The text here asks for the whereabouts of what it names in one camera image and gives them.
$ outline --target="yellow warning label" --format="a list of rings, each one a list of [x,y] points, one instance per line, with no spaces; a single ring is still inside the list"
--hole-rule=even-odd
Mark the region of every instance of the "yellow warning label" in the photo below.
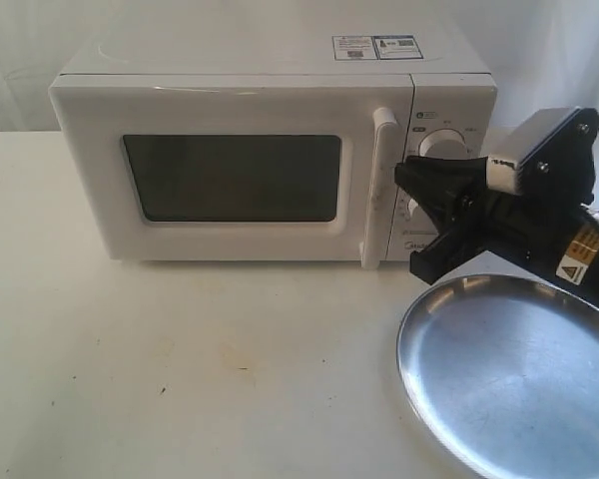
[[[599,250],[599,234],[590,225],[584,225],[570,243],[566,255],[590,265]]]

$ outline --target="white sticker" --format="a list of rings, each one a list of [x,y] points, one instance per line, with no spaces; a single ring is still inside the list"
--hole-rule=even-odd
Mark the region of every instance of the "white sticker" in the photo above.
[[[561,258],[561,262],[557,266],[557,275],[574,284],[581,284],[583,276],[586,275],[588,265],[568,255]]]
[[[336,60],[377,60],[372,37],[332,37]]]
[[[372,37],[380,60],[421,59],[421,50],[412,35],[375,35]]]

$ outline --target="microwave handle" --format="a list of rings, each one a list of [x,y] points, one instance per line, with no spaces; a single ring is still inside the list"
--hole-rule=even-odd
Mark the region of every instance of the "microwave handle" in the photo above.
[[[386,226],[390,225],[394,203],[392,170],[399,162],[403,148],[399,123],[390,109],[377,108],[372,118],[375,125],[372,170],[364,240],[360,245],[361,267],[365,269],[377,268],[385,254],[390,236],[390,228]]]

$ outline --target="microwave window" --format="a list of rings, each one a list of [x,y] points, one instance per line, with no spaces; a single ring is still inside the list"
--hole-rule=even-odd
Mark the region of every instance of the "microwave window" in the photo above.
[[[125,135],[152,222],[330,222],[341,139],[331,135]]]

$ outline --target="metal plate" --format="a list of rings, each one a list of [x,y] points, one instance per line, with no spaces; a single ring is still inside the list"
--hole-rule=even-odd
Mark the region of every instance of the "metal plate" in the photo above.
[[[474,472],[599,478],[599,311],[551,286],[468,276],[410,308],[397,362],[412,407]]]

